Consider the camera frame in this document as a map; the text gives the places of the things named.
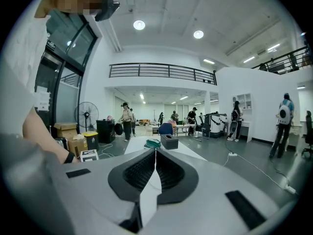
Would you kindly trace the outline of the black cabinet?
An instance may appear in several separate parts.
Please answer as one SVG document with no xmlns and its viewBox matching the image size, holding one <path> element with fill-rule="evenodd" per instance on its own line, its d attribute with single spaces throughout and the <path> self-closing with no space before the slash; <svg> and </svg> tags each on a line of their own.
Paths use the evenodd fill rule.
<svg viewBox="0 0 313 235">
<path fill-rule="evenodd" d="M 97 120 L 98 141 L 104 144 L 110 144 L 115 139 L 114 121 Z"/>
</svg>

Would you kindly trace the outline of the cardboard box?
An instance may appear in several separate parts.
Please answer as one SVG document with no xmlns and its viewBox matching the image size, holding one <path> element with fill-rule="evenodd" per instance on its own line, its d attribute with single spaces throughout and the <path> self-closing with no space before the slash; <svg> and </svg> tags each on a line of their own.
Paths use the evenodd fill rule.
<svg viewBox="0 0 313 235">
<path fill-rule="evenodd" d="M 87 139 L 82 134 L 77 134 L 68 139 L 69 151 L 74 154 L 76 158 L 80 157 L 82 151 L 88 150 Z"/>
<path fill-rule="evenodd" d="M 76 123 L 55 123 L 54 128 L 58 138 L 71 139 L 77 135 Z"/>
</svg>

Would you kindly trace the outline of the person's left forearm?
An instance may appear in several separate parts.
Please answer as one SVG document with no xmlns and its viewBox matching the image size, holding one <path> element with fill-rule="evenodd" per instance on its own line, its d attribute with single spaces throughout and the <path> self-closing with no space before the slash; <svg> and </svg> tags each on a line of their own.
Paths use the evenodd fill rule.
<svg viewBox="0 0 313 235">
<path fill-rule="evenodd" d="M 42 150 L 54 153 L 59 162 L 64 164 L 69 152 L 62 148 L 51 136 L 42 119 L 36 113 L 35 108 L 30 110 L 22 125 L 22 135 L 24 138 L 38 144 Z M 78 162 L 77 158 L 74 158 L 72 163 Z"/>
</svg>

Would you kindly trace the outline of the white and black robot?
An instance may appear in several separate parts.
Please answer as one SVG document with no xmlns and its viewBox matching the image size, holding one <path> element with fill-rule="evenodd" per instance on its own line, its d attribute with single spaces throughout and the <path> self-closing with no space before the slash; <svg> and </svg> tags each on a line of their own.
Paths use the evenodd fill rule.
<svg viewBox="0 0 313 235">
<path fill-rule="evenodd" d="M 228 135 L 227 114 L 210 113 L 204 116 L 202 135 L 208 138 L 219 138 Z"/>
</svg>

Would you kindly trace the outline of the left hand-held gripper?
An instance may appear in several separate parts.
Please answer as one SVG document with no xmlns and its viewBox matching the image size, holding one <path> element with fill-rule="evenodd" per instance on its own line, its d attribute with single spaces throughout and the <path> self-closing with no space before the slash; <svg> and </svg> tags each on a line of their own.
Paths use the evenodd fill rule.
<svg viewBox="0 0 313 235">
<path fill-rule="evenodd" d="M 80 160 L 81 162 L 99 160 L 97 150 L 92 149 L 92 150 L 81 151 Z"/>
</svg>

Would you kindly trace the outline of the blue chair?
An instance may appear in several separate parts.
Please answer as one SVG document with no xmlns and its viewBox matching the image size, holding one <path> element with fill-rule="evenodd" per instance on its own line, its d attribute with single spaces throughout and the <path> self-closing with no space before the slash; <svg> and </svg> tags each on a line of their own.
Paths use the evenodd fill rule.
<svg viewBox="0 0 313 235">
<path fill-rule="evenodd" d="M 171 123 L 163 123 L 159 128 L 158 128 L 158 133 L 160 135 L 172 135 L 173 134 L 173 126 Z"/>
</svg>

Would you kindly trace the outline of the black standing fan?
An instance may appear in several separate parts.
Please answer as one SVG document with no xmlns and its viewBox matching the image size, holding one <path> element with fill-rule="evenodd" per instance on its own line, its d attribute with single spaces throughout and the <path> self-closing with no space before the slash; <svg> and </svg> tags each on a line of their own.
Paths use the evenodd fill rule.
<svg viewBox="0 0 313 235">
<path fill-rule="evenodd" d="M 75 108 L 74 117 L 79 127 L 85 131 L 94 131 L 99 111 L 93 103 L 85 101 Z"/>
</svg>

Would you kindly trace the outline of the white dresser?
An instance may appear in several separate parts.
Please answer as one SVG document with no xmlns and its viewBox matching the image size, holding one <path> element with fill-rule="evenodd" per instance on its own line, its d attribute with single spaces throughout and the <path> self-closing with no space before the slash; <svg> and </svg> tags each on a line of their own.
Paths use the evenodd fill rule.
<svg viewBox="0 0 313 235">
<path fill-rule="evenodd" d="M 287 140 L 287 146 L 297 148 L 297 146 L 300 144 L 302 135 L 303 135 L 303 126 L 301 124 L 292 125 Z"/>
</svg>

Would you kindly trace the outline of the black mezzanine railing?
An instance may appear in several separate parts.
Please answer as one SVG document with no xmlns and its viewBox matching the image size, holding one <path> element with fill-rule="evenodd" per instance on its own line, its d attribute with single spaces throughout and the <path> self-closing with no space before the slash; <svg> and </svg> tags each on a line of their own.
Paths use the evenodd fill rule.
<svg viewBox="0 0 313 235">
<path fill-rule="evenodd" d="M 282 75 L 310 67 L 313 67 L 313 51 L 309 46 L 306 46 L 271 58 L 269 61 L 252 67 L 252 69 Z"/>
<path fill-rule="evenodd" d="M 207 83 L 217 86 L 214 72 L 163 63 L 110 64 L 109 78 L 117 77 L 163 77 Z"/>
</svg>

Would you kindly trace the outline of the white paper sheet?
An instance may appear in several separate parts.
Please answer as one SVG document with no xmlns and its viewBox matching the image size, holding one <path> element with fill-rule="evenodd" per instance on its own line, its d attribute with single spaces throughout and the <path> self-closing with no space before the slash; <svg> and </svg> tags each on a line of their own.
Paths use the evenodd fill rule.
<svg viewBox="0 0 313 235">
<path fill-rule="evenodd" d="M 49 111 L 50 106 L 50 98 L 51 93 L 47 91 L 47 88 L 37 86 L 37 90 L 34 93 L 36 98 L 35 108 L 37 108 L 37 111 Z"/>
</svg>

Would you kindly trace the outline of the white folding table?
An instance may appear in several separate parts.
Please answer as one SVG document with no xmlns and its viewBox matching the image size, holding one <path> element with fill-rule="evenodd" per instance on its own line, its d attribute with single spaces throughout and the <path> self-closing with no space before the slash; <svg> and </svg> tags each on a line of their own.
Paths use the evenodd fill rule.
<svg viewBox="0 0 313 235">
<path fill-rule="evenodd" d="M 179 134 L 184 134 L 185 136 L 189 135 L 189 129 L 195 130 L 196 124 L 183 124 L 174 126 L 174 136 L 178 137 Z"/>
</svg>

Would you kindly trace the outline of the white shelf cabinet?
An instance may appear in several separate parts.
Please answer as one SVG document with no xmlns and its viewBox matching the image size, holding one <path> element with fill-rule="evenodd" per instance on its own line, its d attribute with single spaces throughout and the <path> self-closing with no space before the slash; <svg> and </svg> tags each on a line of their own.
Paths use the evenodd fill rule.
<svg viewBox="0 0 313 235">
<path fill-rule="evenodd" d="M 238 101 L 242 110 L 252 109 L 252 97 L 251 94 L 240 94 L 232 97 L 233 106 Z"/>
</svg>

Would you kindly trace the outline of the black tissue box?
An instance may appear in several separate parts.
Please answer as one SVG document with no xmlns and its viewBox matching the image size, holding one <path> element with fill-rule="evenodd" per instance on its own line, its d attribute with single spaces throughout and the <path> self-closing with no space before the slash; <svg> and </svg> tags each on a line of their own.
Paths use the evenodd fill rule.
<svg viewBox="0 0 313 235">
<path fill-rule="evenodd" d="M 160 135 L 160 141 L 167 150 L 177 149 L 179 145 L 178 138 L 171 134 Z"/>
</svg>

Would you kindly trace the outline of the white ceiling pipes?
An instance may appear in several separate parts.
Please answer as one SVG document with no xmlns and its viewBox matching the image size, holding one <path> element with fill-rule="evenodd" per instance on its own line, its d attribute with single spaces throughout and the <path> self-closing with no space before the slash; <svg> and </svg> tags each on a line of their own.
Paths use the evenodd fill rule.
<svg viewBox="0 0 313 235">
<path fill-rule="evenodd" d="M 114 26 L 113 26 L 111 19 L 104 20 L 103 24 L 104 24 L 106 34 L 107 34 L 107 36 L 108 36 L 108 38 L 109 38 L 109 40 L 113 46 L 114 51 L 115 52 L 121 52 L 122 46 L 121 46 L 120 41 L 117 37 L 116 31 L 114 29 Z"/>
</svg>

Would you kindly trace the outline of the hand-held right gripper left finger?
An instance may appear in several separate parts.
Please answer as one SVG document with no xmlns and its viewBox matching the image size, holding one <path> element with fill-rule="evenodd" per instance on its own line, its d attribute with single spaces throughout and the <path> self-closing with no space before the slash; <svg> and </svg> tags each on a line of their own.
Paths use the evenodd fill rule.
<svg viewBox="0 0 313 235">
<path fill-rule="evenodd" d="M 156 213 L 156 152 L 58 166 L 74 235 L 141 233 Z"/>
</svg>

